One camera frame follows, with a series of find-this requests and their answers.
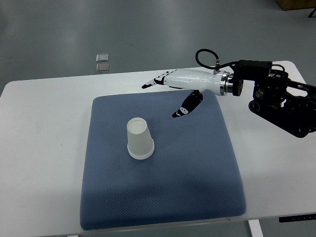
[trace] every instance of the robotic hand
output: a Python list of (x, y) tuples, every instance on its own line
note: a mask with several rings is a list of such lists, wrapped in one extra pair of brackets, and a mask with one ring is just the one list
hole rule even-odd
[[(215, 67), (204, 65), (199, 61), (198, 54), (203, 51), (210, 52), (216, 57)], [(291, 81), (283, 66), (273, 65), (272, 62), (246, 60), (220, 65), (217, 54), (209, 49), (200, 49), (196, 53), (196, 61), (199, 65), (214, 71), (190, 69), (168, 71), (147, 82), (142, 88), (160, 84), (193, 90), (180, 109), (172, 115), (175, 118), (192, 112), (203, 100), (201, 92), (205, 90), (210, 90), (219, 96), (227, 93), (240, 96), (243, 80), (252, 80), (255, 82), (254, 100), (248, 105), (251, 112), (299, 138), (316, 131), (316, 87)], [(231, 67), (234, 73), (220, 71), (226, 66)], [(279, 66), (282, 71), (273, 70), (272, 66)], [(307, 96), (294, 96), (286, 91), (287, 87), (306, 91)]]

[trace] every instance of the upside-down cup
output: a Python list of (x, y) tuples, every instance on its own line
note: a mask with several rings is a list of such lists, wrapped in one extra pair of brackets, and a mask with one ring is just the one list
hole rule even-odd
[(132, 118), (128, 121), (127, 149), (135, 159), (146, 159), (153, 154), (155, 144), (143, 118)]

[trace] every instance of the white table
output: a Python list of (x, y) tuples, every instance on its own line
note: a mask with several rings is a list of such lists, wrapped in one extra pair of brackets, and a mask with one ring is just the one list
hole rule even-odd
[[(292, 80), (304, 82), (293, 63), (277, 63)], [(5, 87), (0, 98), (0, 237), (84, 233), (79, 207), (92, 101), (173, 90), (141, 89), (165, 71), (13, 81)], [(253, 85), (245, 81), (240, 97), (217, 97), (247, 202), (247, 212), (232, 220), (316, 213), (316, 133), (299, 139), (250, 112)]]

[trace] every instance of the blue cushion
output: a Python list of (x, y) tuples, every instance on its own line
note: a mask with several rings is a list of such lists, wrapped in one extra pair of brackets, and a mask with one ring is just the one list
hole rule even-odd
[[(190, 91), (98, 97), (93, 101), (82, 182), (84, 230), (238, 216), (242, 180), (214, 94), (172, 118)], [(147, 121), (155, 151), (127, 150), (127, 122)]]

